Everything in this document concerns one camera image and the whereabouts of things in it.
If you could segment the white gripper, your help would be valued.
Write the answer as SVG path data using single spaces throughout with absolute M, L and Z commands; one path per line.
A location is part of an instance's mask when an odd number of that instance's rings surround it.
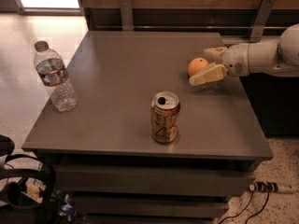
M 222 80 L 227 76 L 227 73 L 231 77 L 246 77 L 249 75 L 248 43 L 232 45 L 229 48 L 204 49 L 204 56 L 211 63 L 189 78 L 189 83 L 193 86 Z

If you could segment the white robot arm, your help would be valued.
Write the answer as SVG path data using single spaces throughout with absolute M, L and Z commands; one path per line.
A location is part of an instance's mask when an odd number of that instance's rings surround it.
M 299 77 L 299 24 L 279 38 L 204 50 L 209 64 L 189 78 L 193 86 L 264 73 L 273 77 Z

